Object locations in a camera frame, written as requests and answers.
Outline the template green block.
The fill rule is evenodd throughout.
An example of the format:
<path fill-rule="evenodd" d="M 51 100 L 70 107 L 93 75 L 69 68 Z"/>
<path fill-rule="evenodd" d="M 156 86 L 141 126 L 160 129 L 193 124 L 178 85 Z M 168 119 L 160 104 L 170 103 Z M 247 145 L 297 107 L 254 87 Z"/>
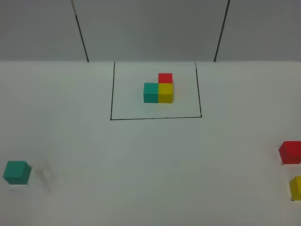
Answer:
<path fill-rule="evenodd" d="M 143 101 L 145 103 L 158 103 L 158 83 L 144 83 Z"/>

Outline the template yellow block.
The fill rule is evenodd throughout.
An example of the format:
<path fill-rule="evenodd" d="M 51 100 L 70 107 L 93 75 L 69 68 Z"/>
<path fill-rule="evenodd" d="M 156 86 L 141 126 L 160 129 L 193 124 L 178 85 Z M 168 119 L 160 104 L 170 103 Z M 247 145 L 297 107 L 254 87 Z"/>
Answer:
<path fill-rule="evenodd" d="M 158 102 L 159 103 L 172 103 L 174 98 L 173 84 L 172 83 L 159 83 L 158 84 Z"/>

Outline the template red block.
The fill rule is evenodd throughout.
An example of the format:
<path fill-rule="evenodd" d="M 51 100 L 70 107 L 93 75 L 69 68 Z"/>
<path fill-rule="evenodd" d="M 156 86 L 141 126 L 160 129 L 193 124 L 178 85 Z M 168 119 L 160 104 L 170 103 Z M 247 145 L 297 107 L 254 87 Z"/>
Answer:
<path fill-rule="evenodd" d="M 173 74 L 172 73 L 159 73 L 158 74 L 158 83 L 173 83 Z"/>

